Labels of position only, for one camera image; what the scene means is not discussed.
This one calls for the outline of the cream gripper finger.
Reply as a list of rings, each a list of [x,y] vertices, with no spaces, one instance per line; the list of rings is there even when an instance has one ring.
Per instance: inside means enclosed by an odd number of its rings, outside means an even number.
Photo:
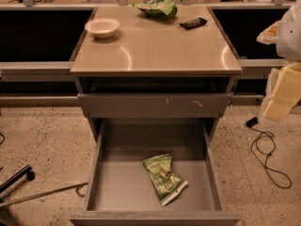
[[[269,27],[265,28],[256,38],[256,41],[266,45],[277,44],[278,42],[277,32],[278,32],[279,24],[280,21],[276,21],[273,24],[271,24]]]
[[[301,63],[273,68],[268,76],[262,116],[269,121],[283,120],[301,100]]]

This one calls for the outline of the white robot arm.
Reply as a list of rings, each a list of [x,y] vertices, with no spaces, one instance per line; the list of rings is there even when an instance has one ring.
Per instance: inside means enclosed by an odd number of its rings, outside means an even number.
[[[257,42],[274,44],[288,64],[273,69],[261,104],[261,119],[283,120],[301,100],[301,0],[296,0],[280,21],[264,29]]]

